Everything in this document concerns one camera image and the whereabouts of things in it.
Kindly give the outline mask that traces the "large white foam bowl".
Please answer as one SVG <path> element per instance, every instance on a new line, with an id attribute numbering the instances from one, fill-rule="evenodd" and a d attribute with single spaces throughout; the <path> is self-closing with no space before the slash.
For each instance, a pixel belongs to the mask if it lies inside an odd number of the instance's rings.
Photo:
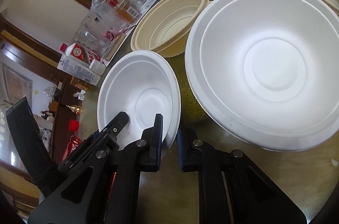
<path id="1" fill-rule="evenodd" d="M 338 16 L 321 0 L 214 0 L 195 21 L 197 100 L 223 129 L 273 151 L 338 131 Z"/>

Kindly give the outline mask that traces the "small white foam bowl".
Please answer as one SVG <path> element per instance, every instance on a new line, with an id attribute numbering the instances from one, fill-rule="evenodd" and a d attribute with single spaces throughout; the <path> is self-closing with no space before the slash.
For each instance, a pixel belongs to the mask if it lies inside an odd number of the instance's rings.
<path id="1" fill-rule="evenodd" d="M 122 57 L 108 72 L 99 91 L 97 122 L 100 131 L 120 112 L 128 124 L 117 136 L 121 149 L 141 138 L 163 117 L 162 155 L 174 142 L 181 118 L 181 94 L 170 64 L 159 54 L 138 50 Z"/>

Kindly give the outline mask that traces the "large beige plastic bowl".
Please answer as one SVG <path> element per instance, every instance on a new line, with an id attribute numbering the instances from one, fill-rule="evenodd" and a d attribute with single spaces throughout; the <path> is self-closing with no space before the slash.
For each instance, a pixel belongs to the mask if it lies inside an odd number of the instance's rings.
<path id="1" fill-rule="evenodd" d="M 140 20 L 131 38 L 132 51 L 149 50 L 164 58 L 185 51 L 190 30 L 210 0 L 161 0 Z"/>

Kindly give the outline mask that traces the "white tube carton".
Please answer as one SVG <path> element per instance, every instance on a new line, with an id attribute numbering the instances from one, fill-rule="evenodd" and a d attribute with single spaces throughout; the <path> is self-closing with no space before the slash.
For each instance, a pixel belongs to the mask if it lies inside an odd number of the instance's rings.
<path id="1" fill-rule="evenodd" d="M 61 56 L 57 68 L 94 86 L 97 86 L 101 79 L 100 75 L 92 72 L 89 68 L 79 64 L 64 54 Z"/>

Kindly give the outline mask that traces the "wooden sideboard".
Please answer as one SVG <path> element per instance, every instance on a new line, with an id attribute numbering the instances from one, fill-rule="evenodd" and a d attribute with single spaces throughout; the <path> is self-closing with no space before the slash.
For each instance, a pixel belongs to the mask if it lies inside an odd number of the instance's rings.
<path id="1" fill-rule="evenodd" d="M 58 70 L 57 63 L 61 58 L 59 52 L 31 37 L 4 17 L 1 17 L 1 52 L 47 81 L 55 84 L 61 82 L 63 84 L 61 95 L 56 100 L 56 119 L 52 131 L 50 151 L 53 161 L 60 164 L 69 139 L 74 134 L 69 130 L 69 122 L 79 119 L 68 108 L 68 106 L 80 104 L 73 96 L 79 90 L 75 83 L 80 82 L 87 87 L 87 97 L 90 96 L 92 91 L 98 91 L 98 88 Z"/>

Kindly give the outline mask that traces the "red white liquor bottle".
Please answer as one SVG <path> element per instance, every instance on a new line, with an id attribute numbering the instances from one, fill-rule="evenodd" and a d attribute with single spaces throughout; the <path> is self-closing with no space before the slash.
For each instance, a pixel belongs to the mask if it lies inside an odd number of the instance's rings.
<path id="1" fill-rule="evenodd" d="M 90 65 L 94 60 L 101 61 L 101 57 L 78 43 L 73 43 L 69 46 L 63 43 L 60 47 L 60 51 L 82 64 Z"/>

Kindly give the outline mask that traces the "clear glass pitcher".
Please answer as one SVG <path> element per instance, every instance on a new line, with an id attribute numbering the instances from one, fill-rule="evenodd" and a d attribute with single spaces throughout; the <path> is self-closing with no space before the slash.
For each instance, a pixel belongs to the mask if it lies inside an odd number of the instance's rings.
<path id="1" fill-rule="evenodd" d="M 114 35 L 110 31 L 105 31 L 101 34 L 88 24 L 81 25 L 74 36 L 74 42 L 94 52 L 101 58 L 105 58 L 108 54 L 113 45 L 113 39 Z"/>

